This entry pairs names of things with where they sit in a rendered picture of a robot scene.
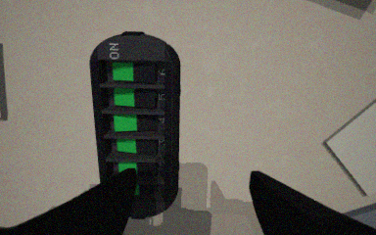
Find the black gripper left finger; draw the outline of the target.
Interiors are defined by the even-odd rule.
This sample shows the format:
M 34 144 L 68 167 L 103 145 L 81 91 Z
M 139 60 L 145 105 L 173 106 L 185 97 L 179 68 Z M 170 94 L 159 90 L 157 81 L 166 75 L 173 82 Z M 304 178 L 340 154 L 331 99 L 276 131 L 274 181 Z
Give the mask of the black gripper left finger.
M 130 217 L 136 170 L 127 168 L 66 203 L 0 235 L 122 235 Z

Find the black rounded unit with label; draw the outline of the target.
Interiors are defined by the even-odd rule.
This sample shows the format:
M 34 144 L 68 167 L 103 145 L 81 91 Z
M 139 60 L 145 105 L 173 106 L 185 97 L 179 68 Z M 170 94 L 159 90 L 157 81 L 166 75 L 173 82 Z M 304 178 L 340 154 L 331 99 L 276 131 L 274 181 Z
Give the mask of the black rounded unit with label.
M 89 67 L 100 183 L 135 168 L 130 217 L 158 215 L 178 193 L 179 57 L 159 38 L 125 31 L 97 45 Z

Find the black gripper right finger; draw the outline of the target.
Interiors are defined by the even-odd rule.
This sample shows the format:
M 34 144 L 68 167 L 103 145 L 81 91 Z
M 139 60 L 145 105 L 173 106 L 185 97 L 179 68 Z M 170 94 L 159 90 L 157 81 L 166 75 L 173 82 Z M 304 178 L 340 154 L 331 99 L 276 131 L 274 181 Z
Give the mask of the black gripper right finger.
M 265 173 L 252 172 L 249 190 L 263 235 L 376 235 L 376 228 L 323 206 Z

